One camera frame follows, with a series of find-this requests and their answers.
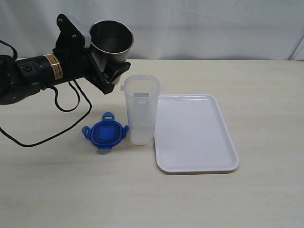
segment blue lid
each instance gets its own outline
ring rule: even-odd
[[[113,113],[103,114],[102,121],[96,123],[92,128],[83,127],[82,133],[92,141],[93,145],[100,150],[109,150],[124,139],[129,131],[129,126],[122,125],[115,121]]]

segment white fabric backdrop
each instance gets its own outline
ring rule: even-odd
[[[103,19],[126,24],[135,37],[130,58],[299,59],[304,36],[304,0],[1,0],[0,39],[20,57],[49,53],[61,12],[88,28]]]

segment orange label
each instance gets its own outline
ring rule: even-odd
[[[60,65],[58,59],[56,58],[56,56],[54,56],[53,54],[48,54],[48,55],[45,55],[45,58],[48,59],[49,63],[51,64],[51,66],[53,68],[55,80],[62,79],[63,71],[62,71],[61,65]]]

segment table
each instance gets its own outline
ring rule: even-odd
[[[240,167],[230,174],[166,175],[154,146],[123,140],[108,155],[81,133],[103,112],[127,124],[124,94],[103,95],[83,79],[93,102],[75,129],[35,148],[0,137],[3,228],[299,228],[304,225],[304,63],[298,61],[132,60],[120,84],[151,74],[163,93],[208,93],[222,110]],[[76,96],[59,85],[59,102]],[[88,109],[55,108],[51,90],[0,108],[0,125],[34,143]]]

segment white plastic tray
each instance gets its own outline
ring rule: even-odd
[[[165,172],[222,172],[239,166],[218,103],[208,94],[160,95],[154,139],[156,161]]]

